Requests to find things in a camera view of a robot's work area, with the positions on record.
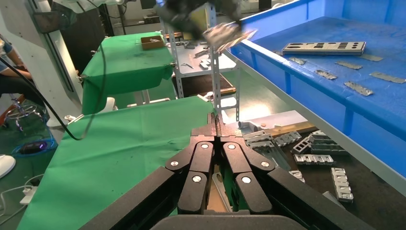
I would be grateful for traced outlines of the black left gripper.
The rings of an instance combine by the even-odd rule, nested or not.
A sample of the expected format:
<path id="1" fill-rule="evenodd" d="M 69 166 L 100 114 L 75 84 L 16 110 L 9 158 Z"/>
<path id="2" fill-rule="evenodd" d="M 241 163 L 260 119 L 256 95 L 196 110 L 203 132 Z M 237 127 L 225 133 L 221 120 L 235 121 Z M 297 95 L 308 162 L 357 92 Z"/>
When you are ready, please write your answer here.
<path id="1" fill-rule="evenodd" d="M 189 33 L 193 39 L 203 39 L 201 28 L 190 17 L 202 5 L 202 0 L 157 0 L 155 11 L 172 28 Z M 238 0 L 218 0 L 217 6 L 232 21 L 241 20 Z"/>

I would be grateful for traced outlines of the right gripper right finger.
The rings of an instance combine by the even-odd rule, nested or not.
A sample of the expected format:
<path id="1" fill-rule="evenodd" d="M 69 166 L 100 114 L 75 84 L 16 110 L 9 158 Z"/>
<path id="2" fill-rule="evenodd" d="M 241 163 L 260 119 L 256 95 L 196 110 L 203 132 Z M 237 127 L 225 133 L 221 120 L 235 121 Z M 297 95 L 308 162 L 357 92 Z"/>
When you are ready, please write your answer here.
<path id="1" fill-rule="evenodd" d="M 255 152 L 217 116 L 217 138 L 233 207 L 250 230 L 369 230 L 369 224 Z"/>

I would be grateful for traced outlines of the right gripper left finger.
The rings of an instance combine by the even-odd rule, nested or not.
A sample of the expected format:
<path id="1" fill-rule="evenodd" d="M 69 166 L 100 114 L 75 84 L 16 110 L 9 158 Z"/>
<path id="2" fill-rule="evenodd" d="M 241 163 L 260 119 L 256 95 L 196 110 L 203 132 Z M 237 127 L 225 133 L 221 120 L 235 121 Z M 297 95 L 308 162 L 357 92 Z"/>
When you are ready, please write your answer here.
<path id="1" fill-rule="evenodd" d="M 215 114 L 191 131 L 187 147 L 84 224 L 83 230 L 152 230 L 173 211 L 202 214 L 213 172 Z"/>

